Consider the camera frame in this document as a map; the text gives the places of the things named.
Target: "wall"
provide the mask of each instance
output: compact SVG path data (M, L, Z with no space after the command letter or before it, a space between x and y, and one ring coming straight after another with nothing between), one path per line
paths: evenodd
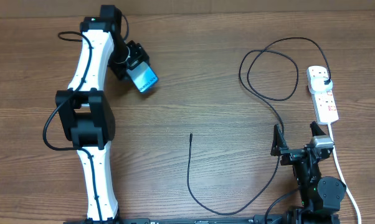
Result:
M0 0L0 18L93 16L101 4L115 4L125 14L375 9L375 0Z

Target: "white cable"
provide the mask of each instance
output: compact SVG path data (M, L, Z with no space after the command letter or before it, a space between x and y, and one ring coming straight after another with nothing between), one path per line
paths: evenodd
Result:
M330 136L331 140L334 141L334 138L333 138L333 131L331 130L331 124L330 124L330 123L327 124L327 128L329 129L329 136ZM342 181L345 185L347 185L346 182L345 182L345 180L344 180L343 173L342 173L342 171L341 171L341 168L340 168L340 166L339 166L339 163L338 163L337 153L336 153L336 147L333 146L333 148L334 148L334 150L333 150L333 157L334 157L334 159L335 159L335 163L336 163L336 168L337 168L337 171L338 171L338 175L339 175L341 181ZM351 194L351 191L349 191L348 186L347 186L347 194L348 194L349 199L351 199L352 204L354 205L354 208L355 208L355 211L356 211L356 215L358 216L358 224L362 224L361 212L359 211L359 207L358 207L358 205L356 204L355 199L354 199L354 197L353 197L352 194Z

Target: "white power strip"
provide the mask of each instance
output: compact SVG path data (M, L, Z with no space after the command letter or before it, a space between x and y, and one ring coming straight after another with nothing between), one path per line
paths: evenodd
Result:
M337 107L331 88L328 90L329 88L316 88L311 85L317 80L321 81L322 85L325 85L324 80L328 79L327 69L322 66L311 66L306 70L306 75L318 124L328 124L337 121Z
M338 120L338 113L335 98L331 91L333 82L325 85L325 80L328 79L328 72L325 67L322 66L311 66L306 70L308 77L308 88L311 92L313 107L315 109L316 120L318 124L327 124L329 135L331 140L334 141L333 132L331 130L331 124ZM338 163L336 148L333 149L333 157L335 159L338 175L341 181L346 185L343 173ZM354 197L351 194L347 186L347 194L349 199L355 208L356 215L358 217L358 224L362 224L361 212L355 202Z

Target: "wooden table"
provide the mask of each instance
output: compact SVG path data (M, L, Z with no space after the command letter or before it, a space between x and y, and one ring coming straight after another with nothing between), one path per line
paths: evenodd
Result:
M82 17L0 19L0 223L61 223L83 219L87 196L76 152L56 152L42 141L42 128L66 89L80 44L57 38L78 30ZM113 187L122 217L219 217L201 208L186 187L189 134L193 132L191 187L208 207L231 212L246 204L270 178L277 119L237 79L246 52L274 40L302 36L318 42L330 63L340 120L333 125L345 179L364 223L375 223L375 11L130 16L130 39L142 43L159 83L141 95L108 72L107 98L116 118L112 145ZM288 101L273 102L290 147L302 147L315 119L305 70L324 65L317 48L303 40L272 47L296 60L300 82ZM263 55L252 82L261 93L287 96L294 66ZM50 142L69 146L58 117ZM333 159L323 175L337 177ZM269 188L235 217L265 213L297 186L292 168L280 167ZM281 213L294 199L278 204ZM342 223L355 223L346 196Z

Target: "power strip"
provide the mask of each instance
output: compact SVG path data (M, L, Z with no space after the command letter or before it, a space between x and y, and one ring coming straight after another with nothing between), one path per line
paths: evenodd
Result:
M308 77L308 88L311 92L317 123L331 124L337 121L337 107L333 92L331 91L333 86L326 86L323 83L328 78L327 69L322 66L311 66L306 70L306 75ZM314 83L321 83L321 85L326 87L314 86Z

